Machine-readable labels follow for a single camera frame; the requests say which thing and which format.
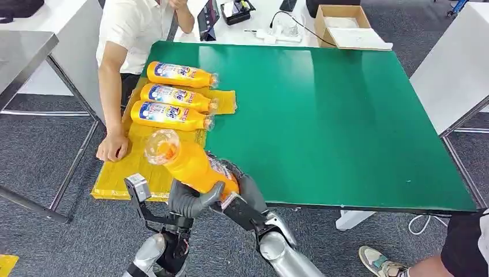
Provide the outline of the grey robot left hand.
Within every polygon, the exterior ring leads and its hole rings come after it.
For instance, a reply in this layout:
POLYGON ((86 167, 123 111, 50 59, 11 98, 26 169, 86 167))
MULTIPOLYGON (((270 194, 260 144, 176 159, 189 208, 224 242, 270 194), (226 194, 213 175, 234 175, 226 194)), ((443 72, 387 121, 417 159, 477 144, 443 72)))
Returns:
POLYGON ((173 179, 168 198, 169 210, 186 218, 197 218, 204 209, 220 200, 224 186, 225 183, 219 181, 209 192, 200 193, 181 181, 173 179))

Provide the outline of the seated person's right hand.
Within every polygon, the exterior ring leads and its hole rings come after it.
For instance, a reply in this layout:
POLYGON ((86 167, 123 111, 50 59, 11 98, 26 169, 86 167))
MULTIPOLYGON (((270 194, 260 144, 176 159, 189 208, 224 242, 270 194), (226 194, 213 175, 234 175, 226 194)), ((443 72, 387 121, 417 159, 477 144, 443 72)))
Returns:
POLYGON ((117 162, 127 154, 129 140, 121 134, 108 134, 100 143, 96 157, 104 162, 117 162))

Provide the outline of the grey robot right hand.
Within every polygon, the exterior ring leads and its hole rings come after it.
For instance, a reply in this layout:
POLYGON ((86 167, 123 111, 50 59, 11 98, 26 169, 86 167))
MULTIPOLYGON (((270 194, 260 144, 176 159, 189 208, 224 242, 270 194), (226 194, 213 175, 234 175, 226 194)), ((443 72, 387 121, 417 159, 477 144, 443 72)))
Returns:
POLYGON ((216 158, 217 160, 219 160, 220 163, 223 164, 232 173, 239 186, 239 194, 248 205, 252 206, 256 211, 260 213, 268 210, 264 197, 251 176, 246 174, 236 164, 230 162, 229 160, 220 159, 214 154, 211 154, 209 151, 207 152, 207 154, 209 154, 211 158, 216 158))

